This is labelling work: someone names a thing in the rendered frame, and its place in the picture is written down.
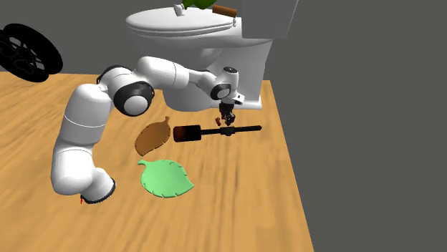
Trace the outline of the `white toilet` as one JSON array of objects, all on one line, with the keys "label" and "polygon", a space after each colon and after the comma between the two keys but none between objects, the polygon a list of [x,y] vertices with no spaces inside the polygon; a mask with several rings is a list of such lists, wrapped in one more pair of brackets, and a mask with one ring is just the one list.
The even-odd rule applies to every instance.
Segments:
[{"label": "white toilet", "polygon": [[259,110],[266,60],[275,39],[287,37],[298,0],[241,0],[243,13],[224,16],[190,6],[176,16],[173,6],[149,9],[126,19],[143,56],[159,57],[190,69],[239,72],[243,110]]}]

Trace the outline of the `black long-handled brush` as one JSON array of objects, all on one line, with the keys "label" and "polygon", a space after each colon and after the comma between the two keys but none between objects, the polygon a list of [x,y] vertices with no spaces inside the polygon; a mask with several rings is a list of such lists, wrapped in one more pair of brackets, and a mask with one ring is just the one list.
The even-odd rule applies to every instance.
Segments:
[{"label": "black long-handled brush", "polygon": [[260,131],[261,125],[244,127],[219,127],[214,129],[202,129],[200,125],[176,126],[173,128],[173,139],[175,142],[199,141],[204,135],[225,135],[231,136],[238,132]]}]

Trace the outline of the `green leaf-shaped mat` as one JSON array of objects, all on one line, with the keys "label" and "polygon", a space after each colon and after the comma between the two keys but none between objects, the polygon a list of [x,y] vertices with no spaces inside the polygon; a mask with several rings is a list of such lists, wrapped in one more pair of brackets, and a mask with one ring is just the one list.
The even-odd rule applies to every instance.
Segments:
[{"label": "green leaf-shaped mat", "polygon": [[159,198],[174,198],[194,187],[184,167],[173,160],[139,160],[144,167],[140,176],[142,187]]}]

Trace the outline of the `black spoked wheel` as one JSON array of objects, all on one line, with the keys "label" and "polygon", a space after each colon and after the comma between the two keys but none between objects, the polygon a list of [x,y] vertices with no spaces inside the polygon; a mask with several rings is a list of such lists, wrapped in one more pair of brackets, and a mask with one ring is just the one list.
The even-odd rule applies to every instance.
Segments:
[{"label": "black spoked wheel", "polygon": [[37,30],[23,24],[0,29],[0,66],[29,82],[44,82],[62,71],[57,48]]}]

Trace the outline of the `brown leaf-shaped mat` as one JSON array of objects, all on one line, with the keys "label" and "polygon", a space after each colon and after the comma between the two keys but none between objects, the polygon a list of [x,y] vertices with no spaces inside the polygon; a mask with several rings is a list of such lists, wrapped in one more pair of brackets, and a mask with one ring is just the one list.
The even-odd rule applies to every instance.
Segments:
[{"label": "brown leaf-shaped mat", "polygon": [[171,136],[169,125],[169,116],[166,116],[162,122],[154,122],[146,126],[135,140],[135,150],[140,156],[159,148]]}]

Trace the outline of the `green plant leaves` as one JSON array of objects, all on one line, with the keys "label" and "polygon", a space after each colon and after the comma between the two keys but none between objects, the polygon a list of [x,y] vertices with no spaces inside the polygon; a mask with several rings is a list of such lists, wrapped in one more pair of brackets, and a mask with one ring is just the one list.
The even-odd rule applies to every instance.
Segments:
[{"label": "green plant leaves", "polygon": [[184,5],[185,9],[190,6],[195,6],[204,10],[212,6],[216,1],[217,0],[182,0],[182,4]]}]

